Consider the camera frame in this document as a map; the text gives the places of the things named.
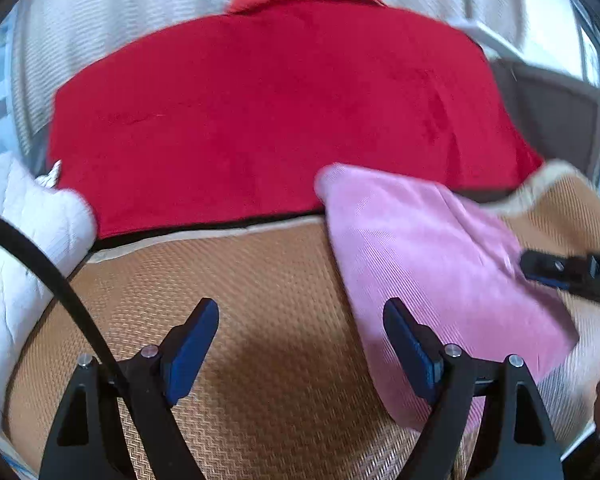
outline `pink cloth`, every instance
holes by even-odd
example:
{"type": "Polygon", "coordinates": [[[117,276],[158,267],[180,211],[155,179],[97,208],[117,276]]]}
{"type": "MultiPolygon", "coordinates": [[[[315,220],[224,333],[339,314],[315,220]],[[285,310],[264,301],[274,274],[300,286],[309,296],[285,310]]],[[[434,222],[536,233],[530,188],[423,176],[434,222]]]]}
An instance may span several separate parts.
{"type": "MultiPolygon", "coordinates": [[[[524,278],[516,237],[474,202],[440,184],[341,164],[324,168],[315,188],[369,373],[400,426],[421,430],[430,410],[384,332],[389,298],[443,344],[494,361],[522,356],[536,381],[573,349],[578,335],[558,295],[524,278]]],[[[468,428],[483,405],[474,399],[468,428]]]]}

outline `red blanket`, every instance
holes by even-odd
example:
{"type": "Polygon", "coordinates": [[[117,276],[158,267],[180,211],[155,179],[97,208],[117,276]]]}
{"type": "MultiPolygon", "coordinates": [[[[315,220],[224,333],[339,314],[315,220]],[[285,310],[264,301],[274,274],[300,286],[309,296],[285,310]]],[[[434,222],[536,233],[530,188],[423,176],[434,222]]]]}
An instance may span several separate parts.
{"type": "Polygon", "coordinates": [[[48,159],[99,238],[311,210],[333,162],[451,189],[514,188],[541,163],[463,33],[319,1],[183,23],[87,67],[56,95],[48,159]]]}

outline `black cable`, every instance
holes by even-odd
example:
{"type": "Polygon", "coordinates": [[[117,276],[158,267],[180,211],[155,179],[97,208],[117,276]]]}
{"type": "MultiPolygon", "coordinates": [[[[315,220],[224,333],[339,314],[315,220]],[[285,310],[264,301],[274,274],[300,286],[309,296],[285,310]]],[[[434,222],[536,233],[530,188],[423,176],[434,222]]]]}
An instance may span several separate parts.
{"type": "Polygon", "coordinates": [[[100,362],[110,373],[120,396],[129,406],[129,386],[126,377],[123,375],[98,327],[93,322],[91,315],[58,268],[35,243],[2,218],[0,218],[0,247],[39,277],[46,288],[62,303],[64,309],[84,334],[93,351],[96,352],[100,362]]]}

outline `white quilted blanket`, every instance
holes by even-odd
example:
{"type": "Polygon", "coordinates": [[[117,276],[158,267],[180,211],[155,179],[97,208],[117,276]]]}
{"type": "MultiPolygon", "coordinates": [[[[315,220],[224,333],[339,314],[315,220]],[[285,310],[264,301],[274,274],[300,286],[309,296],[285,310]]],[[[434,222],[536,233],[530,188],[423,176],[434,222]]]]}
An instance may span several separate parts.
{"type": "MultiPolygon", "coordinates": [[[[14,119],[27,155],[50,121],[53,95],[88,64],[168,27],[223,12],[229,0],[21,0],[11,57],[14,119]]],[[[440,20],[478,20],[520,47],[525,0],[384,0],[440,20]]]]}
{"type": "MultiPolygon", "coordinates": [[[[42,249],[65,275],[87,255],[96,225],[75,191],[39,186],[10,153],[0,155],[0,216],[42,249]]],[[[7,383],[51,293],[0,248],[0,427],[7,383]]]]}

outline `metal screw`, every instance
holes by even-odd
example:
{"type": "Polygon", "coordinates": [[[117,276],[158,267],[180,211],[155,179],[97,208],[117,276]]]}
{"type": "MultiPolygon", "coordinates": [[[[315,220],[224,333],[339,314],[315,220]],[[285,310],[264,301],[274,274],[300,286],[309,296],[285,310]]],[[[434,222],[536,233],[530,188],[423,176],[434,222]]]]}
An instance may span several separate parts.
{"type": "Polygon", "coordinates": [[[513,354],[509,356],[509,363],[516,368],[520,368],[525,363],[525,360],[519,355],[513,354]]]}
{"type": "Polygon", "coordinates": [[[458,345],[446,345],[445,354],[447,354],[449,357],[460,357],[462,355],[462,349],[458,345]]]}
{"type": "Polygon", "coordinates": [[[158,345],[146,345],[142,347],[142,350],[140,351],[140,355],[142,357],[145,357],[147,359],[150,359],[152,357],[156,357],[158,355],[158,345]]]}
{"type": "Polygon", "coordinates": [[[93,356],[91,354],[80,354],[78,355],[78,366],[81,368],[87,368],[93,362],[93,356]]]}

